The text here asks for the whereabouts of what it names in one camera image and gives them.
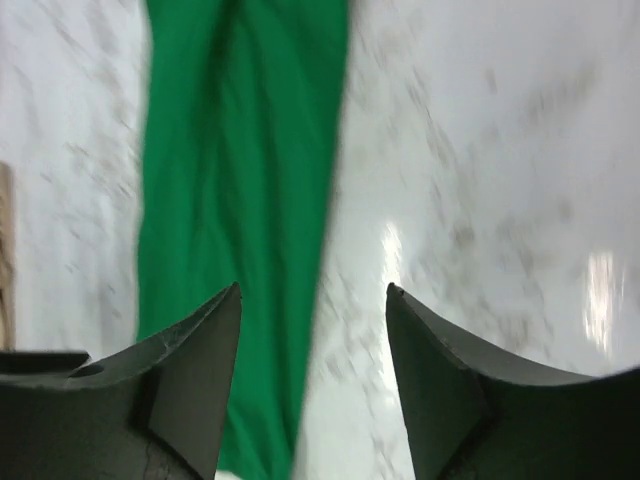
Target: green fabric strip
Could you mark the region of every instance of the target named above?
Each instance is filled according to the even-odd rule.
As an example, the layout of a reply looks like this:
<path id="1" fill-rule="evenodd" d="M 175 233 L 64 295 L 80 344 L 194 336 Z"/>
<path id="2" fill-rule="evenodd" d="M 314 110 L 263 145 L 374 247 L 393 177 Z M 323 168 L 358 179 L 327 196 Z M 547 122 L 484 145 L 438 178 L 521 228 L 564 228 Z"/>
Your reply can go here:
<path id="1" fill-rule="evenodd" d="M 342 0 L 148 0 L 139 339 L 238 281 L 219 468 L 289 478 L 347 52 Z"/>

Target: white floor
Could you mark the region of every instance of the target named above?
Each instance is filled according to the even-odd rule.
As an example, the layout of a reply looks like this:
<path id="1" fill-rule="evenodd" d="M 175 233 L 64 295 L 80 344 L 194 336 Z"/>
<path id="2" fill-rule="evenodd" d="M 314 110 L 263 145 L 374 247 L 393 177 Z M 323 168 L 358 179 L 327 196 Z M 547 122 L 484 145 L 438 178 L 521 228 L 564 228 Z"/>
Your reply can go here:
<path id="1" fill-rule="evenodd" d="M 18 341 L 101 357 L 134 331 L 144 17 L 61 5 L 0 6 Z M 632 0 L 356 2 L 296 479 L 413 478 L 390 281 L 546 364 L 640 363 L 639 19 Z"/>

